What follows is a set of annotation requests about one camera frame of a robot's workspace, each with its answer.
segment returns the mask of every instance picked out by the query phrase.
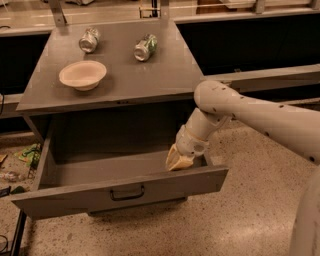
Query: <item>cabinet top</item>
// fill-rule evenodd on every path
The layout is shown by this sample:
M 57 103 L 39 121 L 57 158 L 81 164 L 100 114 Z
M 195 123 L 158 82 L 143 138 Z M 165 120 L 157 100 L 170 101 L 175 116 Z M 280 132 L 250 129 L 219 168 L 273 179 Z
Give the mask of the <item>cabinet top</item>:
M 68 112 L 190 97 L 203 74 L 172 20 L 146 20 L 91 25 L 101 32 L 94 53 L 85 54 L 78 45 L 89 25 L 55 28 L 43 50 L 17 111 Z M 145 34 L 158 39 L 156 53 L 139 62 L 133 55 Z M 108 73 L 98 87 L 80 92 L 59 81 L 67 65 L 94 60 Z

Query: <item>soda can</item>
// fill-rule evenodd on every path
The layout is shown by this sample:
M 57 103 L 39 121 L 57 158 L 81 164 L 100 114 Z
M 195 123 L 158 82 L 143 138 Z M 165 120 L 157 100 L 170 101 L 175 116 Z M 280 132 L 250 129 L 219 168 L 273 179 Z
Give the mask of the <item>soda can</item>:
M 96 28 L 89 27 L 79 40 L 79 46 L 85 53 L 94 52 L 100 40 L 100 32 Z
M 157 49 L 157 38 L 155 35 L 146 34 L 134 47 L 134 56 L 139 61 L 148 60 Z

